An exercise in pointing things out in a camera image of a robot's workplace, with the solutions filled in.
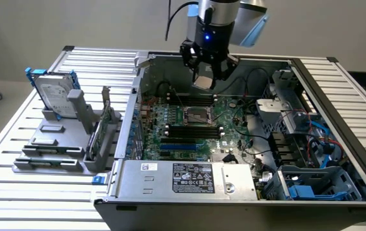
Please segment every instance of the gray plastic part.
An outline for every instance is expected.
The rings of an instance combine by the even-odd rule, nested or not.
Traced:
[[[13,164],[18,169],[25,169],[25,170],[34,169],[34,167],[30,165],[27,161],[14,161]]]
[[[109,153],[110,146],[112,146],[112,140],[114,137],[116,128],[117,128],[117,125],[114,125],[114,124],[109,124],[106,126],[105,137],[102,140],[101,149],[100,149],[98,155],[94,156],[94,160],[89,161],[86,155],[84,155],[84,157],[82,157],[82,163],[85,164],[86,169],[89,171],[97,172],[105,166],[105,161],[106,161],[108,153]]]
[[[39,156],[39,152],[35,148],[22,147],[21,151],[26,156]]]
[[[96,119],[101,111],[93,111]],[[56,145],[27,145],[22,147],[22,154],[19,155],[19,161],[14,161],[11,170],[18,173],[35,173],[35,174],[64,174],[68,171],[76,171],[78,175],[93,176],[98,172],[104,171],[109,150],[112,147],[112,141],[114,139],[116,128],[120,126],[121,114],[112,110],[112,121],[108,124],[105,137],[102,139],[102,145],[100,154],[93,161],[84,162],[84,153],[89,140],[89,135],[85,133],[81,126],[81,122],[73,118],[61,118],[58,121],[47,121],[43,119],[33,134],[33,139],[49,139],[56,140]],[[58,129],[41,129],[43,127],[62,127]],[[37,167],[31,166],[29,162],[22,162],[21,158],[41,158],[43,160],[60,159],[76,161],[74,163],[61,163],[60,167]]]
[[[62,127],[62,125],[58,125],[58,126],[41,126],[39,131],[42,131],[42,132],[64,132],[65,127]]]
[[[66,95],[66,99],[73,104],[77,120],[82,124],[85,133],[90,134],[93,131],[93,118],[89,113],[92,111],[92,109],[90,109],[92,107],[90,107],[90,105],[85,104],[82,90],[80,90],[80,89],[70,90]]]
[[[70,172],[82,171],[82,167],[80,165],[78,160],[62,159],[60,166],[64,170],[70,171]]]
[[[46,121],[57,121],[56,113],[52,110],[43,108],[41,113]]]
[[[38,144],[38,145],[57,145],[57,140],[56,139],[31,139],[31,144]]]

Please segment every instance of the warning label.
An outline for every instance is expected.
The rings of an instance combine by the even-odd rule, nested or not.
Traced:
[[[172,164],[174,193],[215,193],[213,172],[209,164]]]

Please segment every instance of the pcie slot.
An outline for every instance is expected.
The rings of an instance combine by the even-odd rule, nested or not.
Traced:
[[[176,138],[161,138],[160,143],[188,143],[188,144],[195,144],[196,140],[195,139],[176,139]]]
[[[195,144],[161,144],[160,150],[184,150],[184,151],[195,151]]]

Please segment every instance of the blue plastic clip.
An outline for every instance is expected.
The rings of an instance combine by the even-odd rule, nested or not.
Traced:
[[[324,168],[328,162],[330,155],[324,155],[324,160],[319,168]]]
[[[31,72],[33,75],[43,75],[46,73],[47,73],[46,69],[34,69]]]
[[[34,81],[33,81],[33,78],[31,78],[31,68],[27,67],[26,69],[23,69],[23,72],[26,73],[26,78],[30,82],[31,87],[34,87]]]
[[[72,81],[73,81],[74,88],[80,89],[77,74],[76,74],[74,70],[70,70],[69,75],[72,76]]]
[[[310,185],[292,185],[288,188],[288,192],[293,200],[312,200],[312,201],[340,201],[348,195],[347,192],[338,192],[332,195],[314,195]]]
[[[104,179],[102,176],[93,176],[92,185],[104,185]]]
[[[322,129],[323,131],[324,131],[324,133],[326,133],[326,136],[328,136],[330,135],[330,129],[328,128],[324,128],[324,126],[322,126],[318,122],[315,122],[315,121],[307,121],[307,123],[311,123],[314,126],[316,126],[319,129]]]

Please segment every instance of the slotted aluminum plate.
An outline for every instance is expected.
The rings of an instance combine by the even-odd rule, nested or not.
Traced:
[[[49,71],[74,69],[84,90],[84,98],[94,109],[102,108],[101,87],[112,86],[112,105],[124,115],[134,78],[134,55],[134,51],[76,47],[72,52],[62,52],[58,55]],[[299,58],[314,68],[327,65],[323,69],[326,72],[318,75],[323,77],[323,81],[332,79],[330,81],[335,82],[336,79],[344,78],[338,71],[330,73],[332,68],[324,58]],[[331,95],[355,93],[355,90],[350,88],[324,88],[323,90],[328,93],[334,92]],[[10,166],[19,155],[21,146],[25,145],[39,124],[41,108],[42,103],[33,90],[0,133],[0,230],[108,231],[108,226],[89,202],[92,192],[96,192],[98,196],[105,194],[105,185],[92,186],[90,176],[31,175],[11,172]],[[364,110],[355,113],[346,110],[339,112],[354,119],[359,115],[366,115]],[[112,161],[110,158],[106,167],[112,166]]]
[[[301,62],[366,149],[366,91],[339,63],[301,59]],[[304,99],[314,111],[307,96]]]

